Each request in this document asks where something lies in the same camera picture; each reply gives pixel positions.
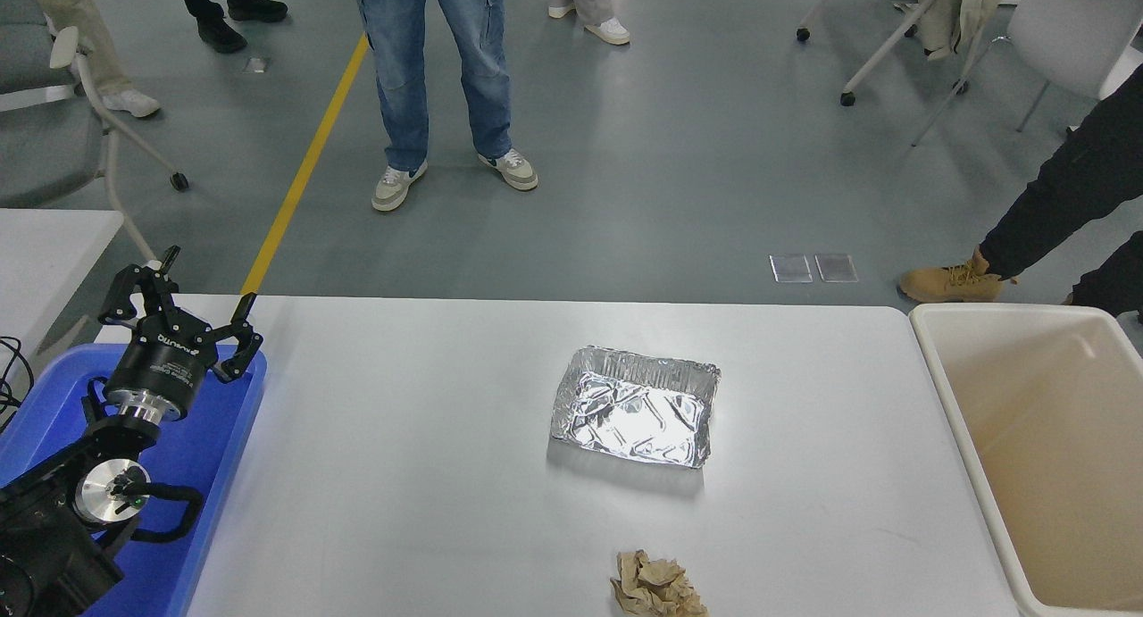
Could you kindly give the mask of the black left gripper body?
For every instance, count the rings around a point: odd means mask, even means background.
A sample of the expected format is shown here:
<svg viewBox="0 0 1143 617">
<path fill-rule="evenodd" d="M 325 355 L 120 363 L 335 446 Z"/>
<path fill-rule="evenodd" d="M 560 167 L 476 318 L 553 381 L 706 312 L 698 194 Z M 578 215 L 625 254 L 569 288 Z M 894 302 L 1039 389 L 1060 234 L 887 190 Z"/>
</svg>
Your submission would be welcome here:
<svg viewBox="0 0 1143 617">
<path fill-rule="evenodd" d="M 195 340 L 207 332 L 211 327 L 195 332 L 131 329 L 130 343 L 104 384 L 106 402 L 121 414 L 147 408 L 160 419 L 187 418 L 205 372 L 218 360 L 217 350 L 205 350 Z"/>
</svg>

